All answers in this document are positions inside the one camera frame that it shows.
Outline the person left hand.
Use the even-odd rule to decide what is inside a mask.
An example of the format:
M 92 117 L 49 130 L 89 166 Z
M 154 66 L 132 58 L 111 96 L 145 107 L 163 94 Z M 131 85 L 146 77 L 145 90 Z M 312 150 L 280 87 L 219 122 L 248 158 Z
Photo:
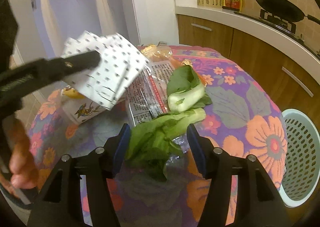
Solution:
M 26 134 L 21 120 L 13 118 L 8 124 L 6 135 L 13 143 L 9 168 L 12 173 L 10 180 L 1 176 L 3 187 L 15 197 L 17 189 L 32 189 L 37 187 L 39 172 L 34 162 L 34 157 L 29 151 L 30 139 Z

